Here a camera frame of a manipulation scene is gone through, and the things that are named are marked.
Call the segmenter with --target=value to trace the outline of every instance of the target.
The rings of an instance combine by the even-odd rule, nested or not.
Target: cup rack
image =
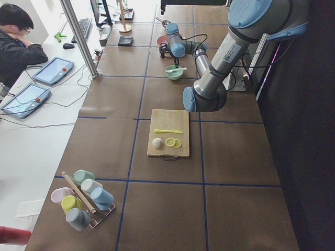
[[[65,180],[69,183],[71,186],[72,191],[82,200],[82,202],[85,204],[87,207],[87,211],[91,213],[94,218],[92,218],[90,222],[90,227],[93,229],[96,226],[98,226],[101,221],[103,221],[116,207],[114,204],[112,204],[105,212],[98,211],[93,204],[92,200],[90,201],[86,198],[84,193],[82,192],[80,185],[77,184],[77,182],[74,180],[74,178],[67,174],[66,172],[62,172],[62,176],[65,178]]]

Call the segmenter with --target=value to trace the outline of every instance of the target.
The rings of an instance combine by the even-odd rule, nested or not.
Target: computer mouse
[[[74,48],[74,44],[71,43],[65,43],[63,44],[63,49],[67,50],[67,49],[73,49]]]

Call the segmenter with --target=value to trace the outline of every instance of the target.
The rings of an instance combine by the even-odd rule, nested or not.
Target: person
[[[17,5],[0,7],[0,82],[7,91],[27,65],[48,61],[42,46],[25,37],[33,28],[30,16]]]

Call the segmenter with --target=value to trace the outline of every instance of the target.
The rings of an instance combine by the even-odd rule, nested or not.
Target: white desk
[[[64,50],[62,47],[65,42],[71,43],[73,33],[70,26],[67,25],[62,33],[68,37],[62,38],[61,43],[58,43],[53,36],[49,36],[43,44],[43,49],[50,60],[58,56],[75,63],[73,70],[61,82],[68,79],[84,65],[84,59],[77,44],[74,49]],[[98,31],[93,27],[87,40],[87,45],[92,53],[94,49],[102,49],[98,38]],[[30,69],[28,72],[32,76],[37,70]],[[89,87],[90,73],[85,67],[64,84],[52,88],[51,96],[47,102],[68,105],[78,99],[86,91],[85,87],[77,85],[82,72],[83,77],[79,83]],[[31,79],[27,73],[23,72],[10,92],[16,94],[30,82]],[[43,104],[40,109],[24,120],[18,120],[11,116],[1,117],[32,127],[75,123],[84,98],[85,95],[69,107]],[[11,96],[6,96],[2,105],[10,99]],[[18,206],[22,202],[46,198],[73,126],[72,124],[30,129],[0,120],[0,225],[33,230],[37,215],[33,217],[33,220],[16,218]],[[24,250],[25,246],[0,244],[0,249],[2,251],[19,251]]]

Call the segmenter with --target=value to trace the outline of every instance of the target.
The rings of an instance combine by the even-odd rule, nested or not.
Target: brown table
[[[135,6],[130,48],[114,28],[26,250],[298,250],[262,118],[252,90],[229,92],[217,112],[190,114],[190,158],[147,157],[152,109],[183,109],[188,70],[171,81],[160,59],[164,34],[155,1]],[[167,6],[163,19],[181,34],[206,32],[209,57],[227,33],[226,7]],[[61,172],[93,172],[116,210],[97,228],[78,232],[50,194]]]

